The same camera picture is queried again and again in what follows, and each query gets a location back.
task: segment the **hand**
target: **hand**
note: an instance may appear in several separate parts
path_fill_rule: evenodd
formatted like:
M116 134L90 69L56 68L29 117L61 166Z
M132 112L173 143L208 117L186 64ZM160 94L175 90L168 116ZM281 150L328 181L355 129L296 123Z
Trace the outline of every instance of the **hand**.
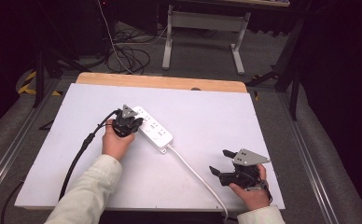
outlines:
M257 167L259 169L260 179L266 180L265 167L261 164L258 164ZM230 188L243 200L248 211L257 210L270 205L268 193L264 189L254 189L247 191L233 183L230 184Z
M126 154L129 144L134 140L134 134L119 137L112 129L112 119L105 123L105 134L103 135L103 154L109 155L120 161Z

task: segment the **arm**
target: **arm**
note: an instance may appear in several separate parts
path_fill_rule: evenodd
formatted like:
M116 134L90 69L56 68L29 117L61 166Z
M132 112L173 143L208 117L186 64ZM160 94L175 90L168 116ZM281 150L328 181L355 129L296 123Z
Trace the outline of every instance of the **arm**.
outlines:
M109 195L122 173L120 159L134 139L130 134L120 138L111 127L105 126L103 155L99 156L82 177L56 205L46 223L98 223Z
M266 179L266 169L257 165L261 179ZM239 224L282 224L285 223L276 206L270 206L269 197L264 189L246 191L238 185L230 184L233 192L239 196L249 212L237 216Z

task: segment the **socket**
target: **socket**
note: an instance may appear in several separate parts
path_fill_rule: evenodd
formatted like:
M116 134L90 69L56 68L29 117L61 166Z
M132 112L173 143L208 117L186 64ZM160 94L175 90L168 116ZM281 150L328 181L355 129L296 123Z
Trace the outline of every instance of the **socket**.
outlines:
M136 118L143 119L143 124L138 128L138 132L141 133L155 149L165 154L167 152L167 145L173 142L173 135L141 106L136 106L132 110L137 112Z

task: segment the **wooden edge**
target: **wooden edge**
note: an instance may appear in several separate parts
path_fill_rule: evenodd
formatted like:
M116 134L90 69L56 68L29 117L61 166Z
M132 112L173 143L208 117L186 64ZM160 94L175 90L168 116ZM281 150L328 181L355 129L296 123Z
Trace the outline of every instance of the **wooden edge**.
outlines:
M81 73L79 74L76 83L177 90L191 90L192 88L199 88L201 91L247 92L246 86L240 81L182 77L149 77L106 73Z

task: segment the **white sleeve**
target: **white sleeve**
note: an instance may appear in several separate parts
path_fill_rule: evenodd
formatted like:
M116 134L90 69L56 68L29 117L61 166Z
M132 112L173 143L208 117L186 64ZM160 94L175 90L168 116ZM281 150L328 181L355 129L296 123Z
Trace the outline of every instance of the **white sleeve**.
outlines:
M277 206L267 206L237 216L239 224L285 224Z
M121 173L116 159L99 156L59 201L46 223L98 223Z

